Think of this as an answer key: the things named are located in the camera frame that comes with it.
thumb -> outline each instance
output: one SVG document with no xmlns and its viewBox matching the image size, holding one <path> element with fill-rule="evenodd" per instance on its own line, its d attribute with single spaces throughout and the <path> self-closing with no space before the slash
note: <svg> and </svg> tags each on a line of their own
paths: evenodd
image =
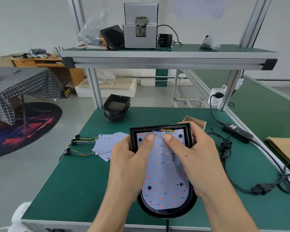
<svg viewBox="0 0 290 232">
<path fill-rule="evenodd" d="M 142 157 L 147 160 L 149 153 L 151 152 L 152 146 L 154 144 L 155 136 L 152 133 L 147 134 L 144 138 L 142 145 L 135 153 L 136 156 Z"/>
<path fill-rule="evenodd" d="M 173 137 L 170 134 L 164 134 L 163 139 L 170 146 L 170 148 L 177 154 L 180 158 L 182 158 L 185 153 L 191 152 L 191 150 L 183 145 L 178 139 Z"/>
</svg>

white paper on wall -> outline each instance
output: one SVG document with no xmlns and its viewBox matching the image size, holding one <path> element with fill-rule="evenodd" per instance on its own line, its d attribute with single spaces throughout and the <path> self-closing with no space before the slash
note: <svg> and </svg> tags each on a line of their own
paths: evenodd
<svg viewBox="0 0 290 232">
<path fill-rule="evenodd" d="M 227 0 L 174 0 L 176 18 L 220 19 Z"/>
</svg>

round rug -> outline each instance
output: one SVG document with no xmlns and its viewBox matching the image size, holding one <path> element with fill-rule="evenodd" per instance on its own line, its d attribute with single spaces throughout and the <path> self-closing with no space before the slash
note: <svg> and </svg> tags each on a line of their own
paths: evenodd
<svg viewBox="0 0 290 232">
<path fill-rule="evenodd" d="M 23 132 L 24 121 L 22 107 L 16 109 L 16 122 L 14 125 L 7 125 L 0 130 L 0 156 L 4 156 L 20 148 L 23 148 L 38 140 L 49 132 L 59 121 L 62 109 L 55 104 L 48 102 L 31 102 L 26 106 L 26 127 Z"/>
</svg>

plastic bag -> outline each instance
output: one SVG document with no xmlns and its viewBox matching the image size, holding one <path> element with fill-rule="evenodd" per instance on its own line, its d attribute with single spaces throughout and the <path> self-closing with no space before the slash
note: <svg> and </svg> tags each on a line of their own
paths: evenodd
<svg viewBox="0 0 290 232">
<path fill-rule="evenodd" d="M 99 83 L 113 83 L 114 80 L 116 79 L 114 73 L 111 71 L 106 71 L 103 69 L 96 69 L 96 74 Z"/>
<path fill-rule="evenodd" d="M 100 30 L 107 27 L 107 20 L 108 10 L 104 5 L 101 13 L 98 16 L 95 18 L 90 18 L 87 23 L 85 23 L 77 37 L 89 45 L 100 45 Z"/>
</svg>

person's left hand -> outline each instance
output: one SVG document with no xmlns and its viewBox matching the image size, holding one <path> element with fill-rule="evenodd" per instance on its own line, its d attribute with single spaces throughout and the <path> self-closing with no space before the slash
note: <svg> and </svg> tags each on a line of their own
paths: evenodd
<svg viewBox="0 0 290 232">
<path fill-rule="evenodd" d="M 106 194 L 119 194 L 128 203 L 136 200 L 144 184 L 147 158 L 154 139 L 155 136 L 149 133 L 136 153 L 129 150 L 130 135 L 114 146 Z"/>
</svg>

